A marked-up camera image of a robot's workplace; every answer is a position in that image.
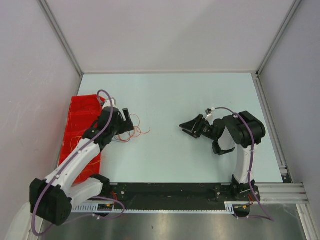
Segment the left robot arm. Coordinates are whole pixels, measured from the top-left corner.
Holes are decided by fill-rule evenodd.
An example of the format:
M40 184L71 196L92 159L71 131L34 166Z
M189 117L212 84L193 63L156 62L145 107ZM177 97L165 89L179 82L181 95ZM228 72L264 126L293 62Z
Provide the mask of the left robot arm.
M116 135L134 130L129 110L106 106L87 129L64 162L45 179L35 178L29 187L30 211L56 226L62 225L74 207L83 202L110 196L110 180L98 173L74 185L86 166L112 142Z

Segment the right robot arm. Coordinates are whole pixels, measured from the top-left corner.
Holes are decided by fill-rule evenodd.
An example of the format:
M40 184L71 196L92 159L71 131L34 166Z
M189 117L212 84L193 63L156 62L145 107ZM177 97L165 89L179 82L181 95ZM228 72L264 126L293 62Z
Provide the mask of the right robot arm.
M198 139L204 136L212 140L215 155L222 156L237 151L236 167L230 185L221 183L214 187L217 201L259 201L260 193L255 186L253 166L258 145L266 135L264 124L248 111L232 113L217 118L212 123L212 109L207 116L199 114L196 118L181 123L183 132Z

